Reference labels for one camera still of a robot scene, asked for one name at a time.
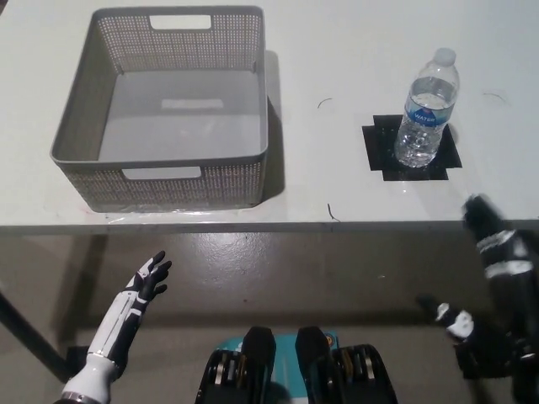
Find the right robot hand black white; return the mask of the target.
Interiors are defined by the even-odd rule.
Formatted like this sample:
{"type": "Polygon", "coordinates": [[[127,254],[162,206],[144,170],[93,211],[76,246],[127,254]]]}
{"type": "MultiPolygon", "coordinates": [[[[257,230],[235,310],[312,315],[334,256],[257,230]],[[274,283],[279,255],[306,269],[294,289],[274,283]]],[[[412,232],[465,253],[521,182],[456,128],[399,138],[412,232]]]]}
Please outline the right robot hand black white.
{"type": "Polygon", "coordinates": [[[496,323],[435,298],[416,301],[454,343],[457,362],[467,379],[515,374],[517,365],[538,371],[538,257],[523,231],[503,219],[483,195],[463,205],[463,223],[479,254],[493,301],[496,323]]]}

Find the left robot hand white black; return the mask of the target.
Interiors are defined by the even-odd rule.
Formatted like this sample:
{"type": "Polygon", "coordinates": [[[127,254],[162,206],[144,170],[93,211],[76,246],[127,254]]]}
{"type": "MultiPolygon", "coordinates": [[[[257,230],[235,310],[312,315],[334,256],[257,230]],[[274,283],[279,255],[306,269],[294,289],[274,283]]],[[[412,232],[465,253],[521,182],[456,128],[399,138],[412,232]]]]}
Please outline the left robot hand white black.
{"type": "Polygon", "coordinates": [[[162,294],[172,266],[158,252],[114,298],[89,345],[86,362],[64,386],[59,403],[109,403],[111,386],[124,373],[128,354],[153,299],[162,294]]]}

